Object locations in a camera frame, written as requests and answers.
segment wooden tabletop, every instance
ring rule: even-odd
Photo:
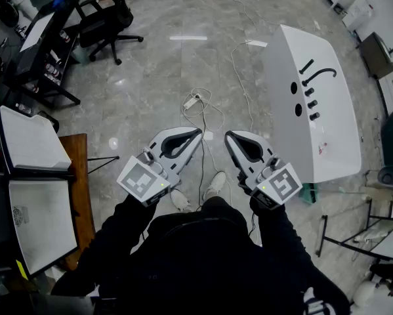
[[[67,270],[75,270],[80,255],[96,234],[89,192],[87,135],[62,136],[59,140],[72,161],[70,171],[75,175],[75,182],[71,186],[71,197],[73,215],[75,216],[74,228],[79,248],[62,260],[62,266]]]

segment white bathtub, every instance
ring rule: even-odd
[[[314,63],[300,74],[311,59]],[[323,182],[359,172],[361,151],[355,113],[330,43],[305,31],[280,26],[262,60],[274,117],[276,152],[291,162],[301,182]],[[333,68],[336,77],[324,72],[306,87],[302,85],[324,68]],[[297,85],[295,94],[291,92],[292,83]],[[304,92],[311,87],[314,93],[306,96]],[[307,104],[313,100],[318,104],[310,109]],[[300,116],[295,113],[297,104]],[[310,115],[316,112],[320,117],[311,120]]]

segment faucet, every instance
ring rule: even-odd
[[[326,69],[321,69],[321,70],[317,71],[312,77],[310,77],[309,79],[306,79],[305,81],[302,81],[301,84],[306,87],[307,84],[309,84],[309,82],[311,82],[314,78],[319,76],[319,74],[321,74],[322,72],[328,72],[328,71],[333,72],[333,77],[336,77],[336,70],[335,69],[326,68]]]

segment black desk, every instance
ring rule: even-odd
[[[73,44],[79,33],[79,25],[64,28],[67,19],[74,9],[77,9],[80,15],[83,15],[81,7],[78,5],[78,0],[64,0],[55,7],[52,1],[40,9],[27,29],[26,38],[38,20],[53,12],[54,14],[43,30],[39,41],[32,47],[20,51],[14,59],[11,60],[3,81],[10,90],[20,91],[48,108],[53,108],[54,105],[49,102],[47,98],[57,95],[63,95],[77,105],[80,104],[81,101],[78,98],[60,86],[66,64],[73,49]],[[70,37],[68,43],[59,36],[62,29]],[[61,59],[60,64],[57,64],[55,59],[50,55],[51,50]],[[45,76],[45,74],[50,75],[45,68],[47,63],[56,67],[59,71],[59,76],[57,77],[59,81],[57,83]],[[27,89],[25,84],[28,82],[36,84],[36,86],[39,87],[39,92],[34,93]]]

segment white shoe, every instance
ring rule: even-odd
[[[225,179],[226,179],[225,173],[223,171],[219,171],[212,179],[211,184],[209,185],[208,189],[206,189],[205,192],[203,193],[202,199],[204,201],[206,201],[207,195],[209,197],[218,196],[219,192],[221,191],[222,187],[224,186]]]
[[[186,196],[177,189],[170,191],[171,201],[173,205],[182,213],[191,213],[194,211]]]

